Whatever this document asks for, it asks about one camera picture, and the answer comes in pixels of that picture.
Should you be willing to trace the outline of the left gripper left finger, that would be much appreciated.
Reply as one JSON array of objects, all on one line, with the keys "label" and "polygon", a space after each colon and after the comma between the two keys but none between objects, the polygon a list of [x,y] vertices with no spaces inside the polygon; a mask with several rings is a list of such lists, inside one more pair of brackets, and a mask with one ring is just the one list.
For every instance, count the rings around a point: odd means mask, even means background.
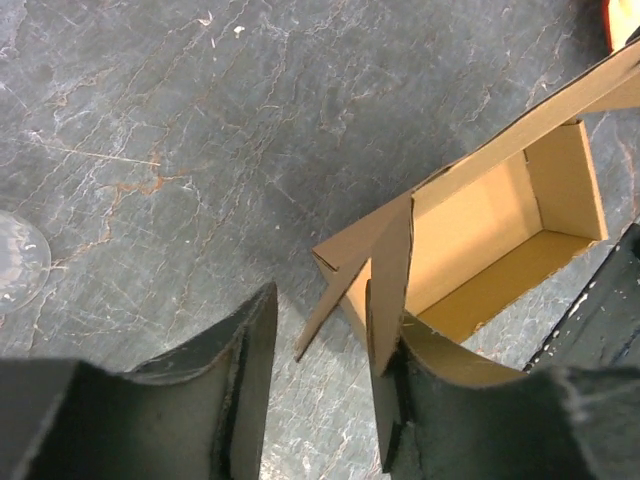
[{"label": "left gripper left finger", "polygon": [[1,362],[5,479],[255,479],[278,323],[274,283],[135,369]]}]

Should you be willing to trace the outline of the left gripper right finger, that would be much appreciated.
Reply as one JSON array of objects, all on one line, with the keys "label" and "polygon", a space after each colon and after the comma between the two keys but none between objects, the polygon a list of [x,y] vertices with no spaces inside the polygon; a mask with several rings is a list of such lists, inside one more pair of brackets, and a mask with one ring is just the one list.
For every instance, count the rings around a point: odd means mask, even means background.
[{"label": "left gripper right finger", "polygon": [[636,479],[639,371],[507,369],[463,386],[401,340],[371,384],[384,472],[394,479]]}]

